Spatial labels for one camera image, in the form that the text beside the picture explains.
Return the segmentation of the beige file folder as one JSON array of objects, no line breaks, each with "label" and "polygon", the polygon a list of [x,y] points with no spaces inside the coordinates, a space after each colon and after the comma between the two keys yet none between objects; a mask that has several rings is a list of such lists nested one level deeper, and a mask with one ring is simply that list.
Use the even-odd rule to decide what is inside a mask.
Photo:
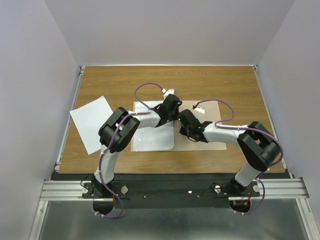
[{"label": "beige file folder", "polygon": [[203,134],[207,139],[207,142],[193,142],[189,140],[186,136],[179,133],[180,122],[173,122],[174,128],[174,147],[173,152],[181,151],[219,151],[226,150],[226,142],[224,141],[225,130],[218,130],[215,127],[215,122],[221,120],[220,109],[217,101],[202,102],[199,105],[205,108],[205,114],[201,116],[199,113],[193,111],[193,105],[195,105],[197,100],[183,100],[182,105],[179,107],[180,111],[190,110],[193,112],[195,117],[201,122],[211,122],[204,130]]}]

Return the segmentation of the white paper sheet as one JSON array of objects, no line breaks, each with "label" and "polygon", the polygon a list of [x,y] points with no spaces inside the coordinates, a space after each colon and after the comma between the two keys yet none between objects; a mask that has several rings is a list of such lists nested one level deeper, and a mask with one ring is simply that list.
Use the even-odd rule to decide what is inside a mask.
[{"label": "white paper sheet", "polygon": [[101,149],[99,129],[113,114],[106,98],[101,96],[69,113],[87,154],[91,155],[99,151]]},{"label": "white paper sheet", "polygon": [[174,123],[138,129],[131,140],[132,152],[170,151],[174,148]]}]

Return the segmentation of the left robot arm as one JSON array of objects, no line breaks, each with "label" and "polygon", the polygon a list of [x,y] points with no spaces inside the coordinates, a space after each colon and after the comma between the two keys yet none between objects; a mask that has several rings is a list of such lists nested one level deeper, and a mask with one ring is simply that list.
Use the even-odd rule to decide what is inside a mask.
[{"label": "left robot arm", "polygon": [[130,143],[138,129],[158,128],[178,119],[182,101],[168,94],[162,103],[144,111],[128,111],[118,107],[98,131],[101,154],[91,180],[93,191],[101,198],[114,194],[109,184],[114,179],[114,170],[119,153]]}]

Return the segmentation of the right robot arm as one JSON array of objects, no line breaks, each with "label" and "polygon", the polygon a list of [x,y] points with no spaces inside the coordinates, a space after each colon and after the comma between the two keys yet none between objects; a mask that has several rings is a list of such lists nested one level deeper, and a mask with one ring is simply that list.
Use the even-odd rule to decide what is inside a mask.
[{"label": "right robot arm", "polygon": [[249,125],[224,125],[222,121],[200,122],[191,110],[183,110],[177,115],[179,133],[194,142],[225,143],[241,149],[246,163],[230,180],[223,190],[241,196],[260,174],[284,157],[280,142],[258,121]]}]

